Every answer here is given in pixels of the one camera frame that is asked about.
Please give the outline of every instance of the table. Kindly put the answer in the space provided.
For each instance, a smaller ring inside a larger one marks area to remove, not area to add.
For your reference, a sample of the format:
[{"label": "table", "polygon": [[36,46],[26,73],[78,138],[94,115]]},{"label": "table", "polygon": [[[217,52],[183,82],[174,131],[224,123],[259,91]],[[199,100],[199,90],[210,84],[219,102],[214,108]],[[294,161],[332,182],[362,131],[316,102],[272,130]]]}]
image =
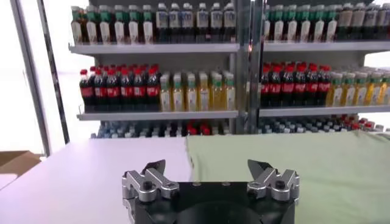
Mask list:
[{"label": "table", "polygon": [[91,139],[68,144],[0,191],[1,224],[129,224],[121,176],[166,160],[165,176],[190,179],[185,138]]}]

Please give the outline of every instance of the light green fabric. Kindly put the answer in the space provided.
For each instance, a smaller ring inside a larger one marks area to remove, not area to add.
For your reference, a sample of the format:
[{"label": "light green fabric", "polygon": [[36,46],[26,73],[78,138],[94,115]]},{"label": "light green fabric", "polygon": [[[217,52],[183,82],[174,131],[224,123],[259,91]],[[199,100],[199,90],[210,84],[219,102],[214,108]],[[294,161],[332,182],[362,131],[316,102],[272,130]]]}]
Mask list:
[{"label": "light green fabric", "polygon": [[390,141],[365,132],[191,136],[194,181],[253,180],[247,160],[300,175],[296,223],[390,223]]}]

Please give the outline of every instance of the shelf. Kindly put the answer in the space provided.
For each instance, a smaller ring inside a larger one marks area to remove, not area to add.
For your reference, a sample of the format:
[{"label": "shelf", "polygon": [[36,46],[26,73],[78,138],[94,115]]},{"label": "shelf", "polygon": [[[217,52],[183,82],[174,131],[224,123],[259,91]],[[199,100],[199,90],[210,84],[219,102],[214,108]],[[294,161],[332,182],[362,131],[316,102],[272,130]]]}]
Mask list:
[{"label": "shelf", "polygon": [[390,105],[371,107],[314,107],[314,108],[274,108],[259,111],[260,117],[283,117],[283,116],[316,116],[330,114],[352,113],[377,113],[390,112]]},{"label": "shelf", "polygon": [[390,41],[331,42],[331,43],[265,43],[265,52],[310,51],[390,51]]},{"label": "shelf", "polygon": [[236,118],[238,111],[197,111],[197,112],[143,112],[143,113],[82,113],[80,121],[157,121],[187,119]]},{"label": "shelf", "polygon": [[239,44],[139,44],[139,45],[77,45],[69,50],[75,54],[162,54],[162,53],[234,53]]}]

